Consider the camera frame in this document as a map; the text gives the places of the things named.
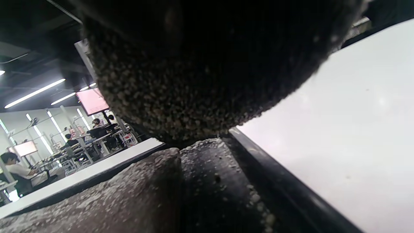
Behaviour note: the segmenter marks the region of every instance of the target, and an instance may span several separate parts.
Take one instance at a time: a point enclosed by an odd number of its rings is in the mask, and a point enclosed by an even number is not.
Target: white panel
[[[239,129],[368,233],[412,233],[414,21],[333,54]]]

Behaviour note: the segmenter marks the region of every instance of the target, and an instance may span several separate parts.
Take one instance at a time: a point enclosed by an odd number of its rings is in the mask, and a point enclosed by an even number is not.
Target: pipe
[[[76,17],[74,14],[70,13],[69,11],[67,11],[65,8],[63,8],[61,5],[55,3],[52,0],[46,0],[48,1],[50,4],[52,4],[54,7],[58,8],[60,11],[62,11],[63,13],[65,13],[67,16],[71,17],[74,21],[83,24],[82,21]]]
[[[12,61],[15,61],[15,60],[17,60],[17,59],[19,59],[19,58],[22,58],[22,57],[24,57],[24,56],[27,56],[27,55],[28,55],[28,53],[25,53],[25,54],[20,55],[20,56],[18,56],[18,57],[16,57],[16,58],[13,58],[12,60],[8,60],[8,61],[3,61],[3,62],[0,62],[0,64],[7,64],[7,63],[10,63],[10,62],[12,62]]]

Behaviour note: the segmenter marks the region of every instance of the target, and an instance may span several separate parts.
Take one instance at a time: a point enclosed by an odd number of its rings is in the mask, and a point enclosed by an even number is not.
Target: white table
[[[91,135],[90,133],[83,134],[83,135],[81,135],[81,136],[78,136],[78,137],[74,137],[74,138],[72,138],[72,140],[77,140],[77,139],[84,138],[84,137],[86,137],[86,136],[90,136],[90,135]]]
[[[9,198],[7,197],[7,195],[3,192],[3,190],[6,190],[6,188],[9,188],[11,186],[14,186],[15,184],[17,184],[17,180],[16,181],[13,181],[11,183],[8,183],[8,184],[6,184],[6,185],[4,185],[2,187],[0,187],[0,197],[3,199],[3,201],[6,204],[10,203],[11,201],[9,200]]]
[[[334,53],[238,127],[366,233],[413,233],[414,21]]]
[[[39,189],[27,196],[24,196],[16,202],[12,202],[8,205],[0,207],[0,218],[4,218],[12,213],[29,207],[36,202],[39,202],[47,197],[59,193],[62,190],[65,190],[78,183],[88,180],[93,176],[107,171],[111,167],[115,167],[159,145],[162,145],[162,143],[154,138],[150,138],[131,148],[123,150],[114,156],[102,160],[101,162],[94,163],[91,166],[82,169],[81,171],[78,171],[75,174],[67,176],[59,181],[56,181],[55,183],[46,186],[45,188]]]

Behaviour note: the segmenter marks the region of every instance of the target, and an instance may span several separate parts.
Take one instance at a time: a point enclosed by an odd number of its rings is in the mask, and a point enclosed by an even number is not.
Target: ceiling light
[[[35,91],[35,92],[32,92],[32,93],[28,94],[28,95],[27,95],[27,96],[25,96],[25,97],[22,97],[22,98],[20,98],[20,99],[18,99],[18,100],[16,100],[16,101],[13,101],[13,102],[9,103],[8,105],[6,105],[4,108],[10,108],[11,106],[14,106],[14,105],[16,105],[16,104],[18,104],[18,103],[20,103],[20,102],[22,102],[22,101],[24,101],[24,100],[26,100],[26,99],[28,99],[28,98],[32,97],[32,96],[35,96],[35,95],[37,95],[37,94],[41,93],[42,91],[45,91],[45,90],[47,90],[47,89],[49,89],[49,88],[51,88],[51,87],[54,87],[54,86],[56,86],[57,84],[59,84],[59,83],[61,83],[61,82],[63,82],[63,81],[65,81],[65,79],[64,79],[64,78],[62,78],[61,80],[56,81],[56,82],[54,82],[54,83],[52,83],[52,84],[49,84],[49,85],[45,86],[44,88],[41,88],[41,89],[39,89],[39,90],[37,90],[37,91]]]
[[[74,93],[72,93],[72,94],[70,94],[70,95],[67,95],[67,96],[65,96],[65,97],[61,98],[61,99],[58,99],[58,100],[56,100],[55,102],[51,103],[51,105],[57,104],[57,103],[59,103],[60,101],[63,101],[63,100],[65,100],[65,99],[67,99],[67,98],[69,98],[69,97],[71,97],[71,96],[74,96],[75,94],[76,94],[76,93],[74,92]]]

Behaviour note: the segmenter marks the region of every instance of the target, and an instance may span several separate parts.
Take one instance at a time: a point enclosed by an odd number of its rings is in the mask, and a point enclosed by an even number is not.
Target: person with dark hair
[[[23,165],[19,164],[19,158],[15,153],[6,152],[0,157],[6,165],[6,169],[10,173],[19,175],[28,180],[30,179],[33,186],[37,186],[48,179],[48,175],[45,172],[38,174],[36,173],[36,170],[26,168]],[[65,170],[61,167],[50,170],[49,174],[50,176],[57,176],[55,181],[60,180],[66,176]]]
[[[67,139],[66,145],[67,146],[74,146],[78,143],[77,140],[72,140],[72,134],[66,134],[65,138]]]
[[[95,119],[92,121],[92,123],[94,124],[94,126],[93,126],[92,128],[96,128],[96,127],[98,127],[98,126],[101,126],[101,125],[102,125],[101,120],[99,120],[98,118],[95,118]]]
[[[108,119],[111,122],[111,124],[118,124],[118,121],[116,120],[116,118],[113,115],[109,115]]]

